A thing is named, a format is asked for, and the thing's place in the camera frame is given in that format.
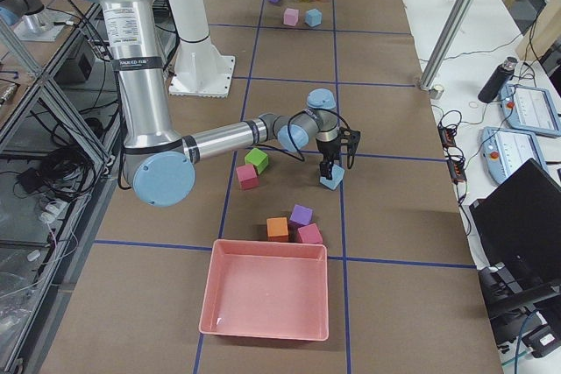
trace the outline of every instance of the connector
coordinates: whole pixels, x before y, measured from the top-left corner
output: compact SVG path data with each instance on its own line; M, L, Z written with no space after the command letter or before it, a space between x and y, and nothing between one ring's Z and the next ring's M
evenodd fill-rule
M448 158L446 160L446 165L448 166L448 172L450 173L450 178L454 184L464 183L467 181L463 165L460 165L452 158Z
M452 148L456 146L456 140L454 140L454 132L452 129L439 127L438 136L440 137L440 142L442 142L443 148Z

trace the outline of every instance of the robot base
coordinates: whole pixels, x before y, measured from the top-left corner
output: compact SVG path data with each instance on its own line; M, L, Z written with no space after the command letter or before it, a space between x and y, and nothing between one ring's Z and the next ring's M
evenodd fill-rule
M210 39L194 45L182 41L169 93L225 98L235 64L236 58L221 55Z
M70 16L67 13L60 13L56 11L48 11L48 13L54 22L65 22L70 19ZM16 28L14 28L14 33L22 41L40 41L43 43L53 43L65 28L65 25L55 25L51 29L42 32L41 34L37 34L31 32L25 21L22 20L16 26Z

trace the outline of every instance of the power adapter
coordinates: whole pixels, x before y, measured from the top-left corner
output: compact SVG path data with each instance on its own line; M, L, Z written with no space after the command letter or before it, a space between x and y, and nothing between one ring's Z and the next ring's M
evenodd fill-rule
M43 179L35 168L28 168L19 174L16 179L26 193L31 194L43 186Z

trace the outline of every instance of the water bottle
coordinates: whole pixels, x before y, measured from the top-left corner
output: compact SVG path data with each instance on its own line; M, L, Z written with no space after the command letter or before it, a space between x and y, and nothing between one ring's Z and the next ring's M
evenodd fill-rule
M477 95L481 102L490 103L501 92L502 87L512 79L518 63L516 57L507 57L493 72L485 86Z

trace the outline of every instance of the red object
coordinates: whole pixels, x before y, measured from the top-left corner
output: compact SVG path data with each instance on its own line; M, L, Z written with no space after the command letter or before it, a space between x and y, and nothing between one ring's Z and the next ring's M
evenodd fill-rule
M236 168L236 175L238 176L239 186L242 190L249 190L259 185L257 172L255 171L255 167L251 164Z

